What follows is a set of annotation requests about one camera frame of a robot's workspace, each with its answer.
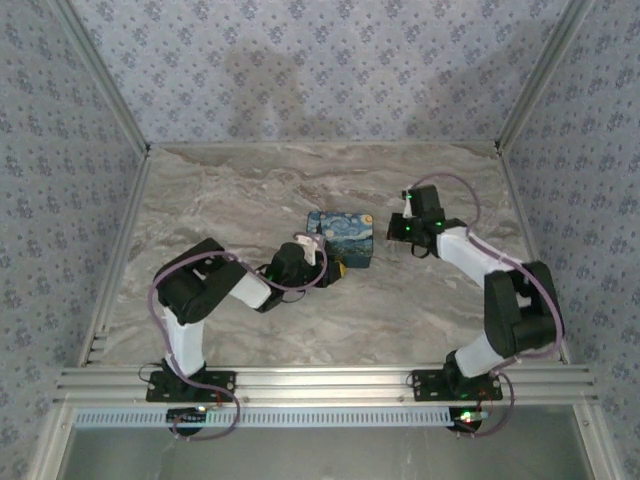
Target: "marble surface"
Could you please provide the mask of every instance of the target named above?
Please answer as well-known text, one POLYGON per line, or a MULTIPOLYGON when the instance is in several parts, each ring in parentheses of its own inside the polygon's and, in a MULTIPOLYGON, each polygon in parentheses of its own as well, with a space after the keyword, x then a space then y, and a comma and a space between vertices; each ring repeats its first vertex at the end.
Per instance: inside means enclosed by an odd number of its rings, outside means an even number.
MULTIPOLYGON (((420 176, 455 172, 478 190, 477 232, 509 254, 526 249, 495 158, 435 144, 154 148, 102 362, 157 361, 164 348, 145 306, 160 266, 207 236, 254 266, 304 228, 311 210, 374 216, 374 256, 328 289, 259 314, 225 299, 206 322, 211 365, 441 362, 482 329, 481 289, 455 267, 385 240, 399 194, 420 176)), ((436 182, 448 216, 472 217, 455 180, 436 182)))

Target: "small box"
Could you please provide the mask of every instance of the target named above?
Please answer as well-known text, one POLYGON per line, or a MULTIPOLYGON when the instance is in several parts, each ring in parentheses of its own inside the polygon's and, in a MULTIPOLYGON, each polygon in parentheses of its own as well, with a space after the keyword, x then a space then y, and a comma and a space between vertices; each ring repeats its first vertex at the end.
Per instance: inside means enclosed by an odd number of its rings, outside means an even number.
POLYGON ((373 256, 373 216, 366 213, 311 212, 307 232, 327 239, 330 260, 347 268, 368 268, 373 256))

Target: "starry night box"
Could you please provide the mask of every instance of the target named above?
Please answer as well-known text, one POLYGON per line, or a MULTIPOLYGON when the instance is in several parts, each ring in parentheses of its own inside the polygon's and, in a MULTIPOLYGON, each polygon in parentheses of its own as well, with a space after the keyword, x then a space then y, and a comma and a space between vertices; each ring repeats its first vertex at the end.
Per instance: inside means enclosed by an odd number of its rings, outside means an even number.
POLYGON ((366 213, 311 212, 307 232, 327 239, 329 259, 347 268, 367 268, 373 256, 373 217, 366 213))

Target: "wall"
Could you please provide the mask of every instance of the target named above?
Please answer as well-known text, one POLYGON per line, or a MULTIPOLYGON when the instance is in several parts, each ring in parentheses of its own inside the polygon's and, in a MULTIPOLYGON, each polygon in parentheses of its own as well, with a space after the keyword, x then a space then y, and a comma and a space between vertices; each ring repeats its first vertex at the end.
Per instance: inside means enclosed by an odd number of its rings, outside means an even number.
POLYGON ((0 478, 74 365, 138 154, 44 0, 0 2, 0 478))
POLYGON ((596 2, 508 154, 571 352, 640 478, 640 6, 596 2))
POLYGON ((566 0, 73 0, 147 141, 491 140, 566 0))

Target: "blue floral wallpaper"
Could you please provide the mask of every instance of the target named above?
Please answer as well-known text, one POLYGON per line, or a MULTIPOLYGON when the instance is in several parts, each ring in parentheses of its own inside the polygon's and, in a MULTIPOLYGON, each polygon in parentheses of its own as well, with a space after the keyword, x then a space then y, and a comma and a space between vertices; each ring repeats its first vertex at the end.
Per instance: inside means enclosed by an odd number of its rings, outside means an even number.
POLYGON ((0 478, 72 366, 139 155, 44 0, 0 2, 0 478))
POLYGON ((640 4, 596 2, 508 154, 559 287, 571 352, 594 366, 640 479, 640 4))
POLYGON ((72 0, 149 142, 498 136, 566 0, 72 0))

